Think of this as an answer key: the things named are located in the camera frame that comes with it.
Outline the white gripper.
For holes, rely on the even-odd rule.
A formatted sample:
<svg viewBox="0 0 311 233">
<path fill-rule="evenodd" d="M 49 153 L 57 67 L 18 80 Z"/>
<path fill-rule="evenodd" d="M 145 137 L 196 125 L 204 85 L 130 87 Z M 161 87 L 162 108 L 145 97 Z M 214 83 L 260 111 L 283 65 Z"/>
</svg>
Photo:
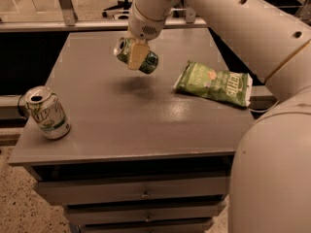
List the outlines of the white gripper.
<svg viewBox="0 0 311 233">
<path fill-rule="evenodd" d="M 134 38 L 153 40 L 163 29 L 165 21 L 166 16 L 162 9 L 134 2 L 129 13 L 128 29 Z M 131 39 L 127 68 L 138 70 L 149 51 L 146 41 Z"/>
</svg>

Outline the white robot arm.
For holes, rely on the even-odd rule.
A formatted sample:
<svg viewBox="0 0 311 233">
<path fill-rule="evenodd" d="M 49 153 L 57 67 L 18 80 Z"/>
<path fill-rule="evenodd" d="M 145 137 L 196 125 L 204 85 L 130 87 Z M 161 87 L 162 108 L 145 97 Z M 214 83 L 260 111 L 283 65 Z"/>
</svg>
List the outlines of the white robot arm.
<svg viewBox="0 0 311 233">
<path fill-rule="evenodd" d="M 180 0 L 134 0 L 129 30 L 161 31 Z M 185 0 L 278 104 L 236 149 L 229 233 L 311 233 L 311 27 L 264 0 Z"/>
</svg>

